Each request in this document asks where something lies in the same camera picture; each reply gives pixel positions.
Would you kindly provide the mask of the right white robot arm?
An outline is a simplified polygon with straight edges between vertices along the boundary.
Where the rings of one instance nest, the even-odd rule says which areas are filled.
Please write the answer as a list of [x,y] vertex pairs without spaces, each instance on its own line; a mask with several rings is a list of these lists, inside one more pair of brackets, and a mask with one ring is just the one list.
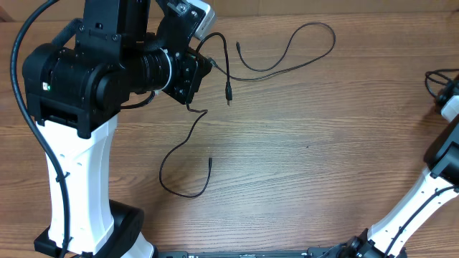
[[458,197],[458,78],[425,73],[425,87],[448,126],[424,155],[425,168],[413,187],[379,222],[343,245],[336,257],[403,257],[407,240],[442,205]]

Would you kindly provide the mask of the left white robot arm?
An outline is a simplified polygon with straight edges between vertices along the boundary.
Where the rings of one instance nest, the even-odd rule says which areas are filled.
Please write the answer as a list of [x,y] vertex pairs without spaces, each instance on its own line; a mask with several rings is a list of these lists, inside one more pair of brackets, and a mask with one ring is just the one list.
[[118,115],[131,94],[164,92],[189,105],[211,63],[189,45],[209,33],[204,1],[160,1],[147,30],[148,1],[85,2],[51,42],[24,61],[27,107],[49,149],[50,226],[35,240],[49,256],[156,257],[142,235],[141,209],[110,199],[109,158]]

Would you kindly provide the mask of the black cable silver plug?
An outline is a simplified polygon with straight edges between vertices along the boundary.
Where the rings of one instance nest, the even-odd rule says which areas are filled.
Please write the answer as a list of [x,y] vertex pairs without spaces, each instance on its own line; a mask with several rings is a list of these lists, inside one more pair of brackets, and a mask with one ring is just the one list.
[[458,72],[458,69],[439,69],[433,71],[427,71],[425,73],[425,87],[427,91],[434,97],[438,98],[441,96],[441,93],[434,93],[430,87],[430,82],[435,84],[442,85],[444,90],[447,90],[446,95],[452,95],[454,92],[458,91],[458,77],[452,79],[451,77],[446,76],[446,73]]

